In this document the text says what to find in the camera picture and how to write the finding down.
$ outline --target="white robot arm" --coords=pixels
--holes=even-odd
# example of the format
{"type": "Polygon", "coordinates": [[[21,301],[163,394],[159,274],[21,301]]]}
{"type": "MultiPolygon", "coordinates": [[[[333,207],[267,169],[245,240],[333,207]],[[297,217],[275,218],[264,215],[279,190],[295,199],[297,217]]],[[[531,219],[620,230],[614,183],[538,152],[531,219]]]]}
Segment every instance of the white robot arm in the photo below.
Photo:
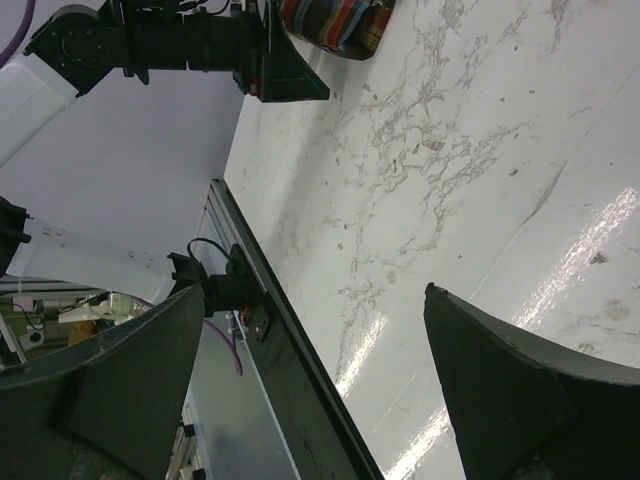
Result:
{"type": "MultiPolygon", "coordinates": [[[[244,9],[232,4],[228,17],[203,8],[182,13],[206,0],[107,0],[98,11],[63,7],[0,70],[0,168],[114,68],[145,85],[152,69],[228,71],[241,91],[264,102],[329,98],[283,32],[278,8],[268,8],[263,22],[256,1],[247,0],[244,9]]],[[[83,238],[0,197],[0,275],[5,273],[65,280],[151,303],[201,283],[208,313],[243,306],[246,290],[237,277],[208,277],[192,256],[153,256],[83,238]]]]}
{"type": "Polygon", "coordinates": [[[18,55],[0,70],[0,168],[77,95],[37,55],[18,55]]]}

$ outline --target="black mount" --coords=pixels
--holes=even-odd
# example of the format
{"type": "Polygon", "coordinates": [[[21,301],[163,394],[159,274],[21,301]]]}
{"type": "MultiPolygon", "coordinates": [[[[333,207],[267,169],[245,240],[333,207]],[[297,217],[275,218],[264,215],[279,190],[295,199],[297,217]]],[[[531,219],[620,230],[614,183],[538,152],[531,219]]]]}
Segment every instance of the black mount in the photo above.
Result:
{"type": "Polygon", "coordinates": [[[238,245],[231,247],[230,260],[224,275],[208,275],[204,266],[195,258],[172,253],[176,284],[175,294],[194,284],[204,291],[205,316],[215,312],[242,310],[262,297],[262,292],[249,263],[238,245]]]}
{"type": "Polygon", "coordinates": [[[36,31],[26,48],[88,93],[112,69],[149,83],[149,70],[232,72],[243,93],[263,102],[326,100],[328,87],[284,32],[275,0],[264,22],[257,0],[230,16],[199,7],[206,0],[108,0],[97,12],[69,5],[36,31]],[[182,12],[199,7],[195,13],[182,12]]]}
{"type": "Polygon", "coordinates": [[[7,272],[20,244],[31,241],[31,236],[24,233],[27,218],[29,215],[24,208],[0,197],[0,277],[7,272]]]}

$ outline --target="marble countertop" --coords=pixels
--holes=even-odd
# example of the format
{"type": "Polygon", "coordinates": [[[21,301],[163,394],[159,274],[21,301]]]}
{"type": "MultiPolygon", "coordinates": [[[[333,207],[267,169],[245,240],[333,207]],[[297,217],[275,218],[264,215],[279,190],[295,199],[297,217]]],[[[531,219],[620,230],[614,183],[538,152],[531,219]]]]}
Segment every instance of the marble countertop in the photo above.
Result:
{"type": "Polygon", "coordinates": [[[464,478],[429,282],[640,367],[639,19],[399,0],[370,61],[297,44],[330,101],[245,101],[225,179],[388,479],[464,478]]]}

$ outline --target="white wall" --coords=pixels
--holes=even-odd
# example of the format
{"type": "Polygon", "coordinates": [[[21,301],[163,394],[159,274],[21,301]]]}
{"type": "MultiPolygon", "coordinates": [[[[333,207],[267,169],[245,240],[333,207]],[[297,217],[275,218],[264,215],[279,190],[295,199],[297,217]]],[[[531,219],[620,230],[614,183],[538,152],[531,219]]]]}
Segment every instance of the white wall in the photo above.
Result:
{"type": "MultiPolygon", "coordinates": [[[[0,49],[24,1],[0,2],[0,49]]],[[[40,0],[33,32],[58,8],[40,0]]],[[[149,252],[184,251],[221,177],[243,97],[228,73],[114,70],[0,169],[0,196],[70,231],[149,252]]]]}

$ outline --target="blue stripe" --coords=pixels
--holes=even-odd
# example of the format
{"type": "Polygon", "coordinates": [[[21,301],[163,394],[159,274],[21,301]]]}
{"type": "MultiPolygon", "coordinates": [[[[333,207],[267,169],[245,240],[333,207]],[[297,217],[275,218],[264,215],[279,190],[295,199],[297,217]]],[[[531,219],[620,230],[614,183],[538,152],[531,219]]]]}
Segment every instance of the blue stripe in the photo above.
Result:
{"type": "Polygon", "coordinates": [[[358,5],[358,8],[356,9],[356,14],[353,16],[353,18],[351,19],[351,23],[349,24],[349,26],[342,32],[342,35],[340,36],[340,38],[338,39],[338,46],[340,48],[342,48],[342,45],[344,44],[344,42],[347,41],[347,39],[351,36],[351,34],[353,33],[353,31],[355,30],[356,26],[358,25],[358,22],[360,21],[360,19],[362,18],[362,14],[365,12],[365,10],[367,8],[369,8],[371,6],[371,2],[359,2],[360,4],[358,5]]]}

